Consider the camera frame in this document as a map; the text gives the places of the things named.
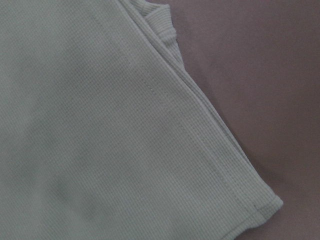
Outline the olive green long-sleeve shirt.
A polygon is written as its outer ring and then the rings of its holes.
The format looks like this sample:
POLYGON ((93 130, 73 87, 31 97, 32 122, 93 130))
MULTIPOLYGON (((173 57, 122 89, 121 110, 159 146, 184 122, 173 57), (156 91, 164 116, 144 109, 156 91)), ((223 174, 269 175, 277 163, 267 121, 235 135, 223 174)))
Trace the olive green long-sleeve shirt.
POLYGON ((167 4, 1 1, 1 239, 233 240, 282 205, 167 4))

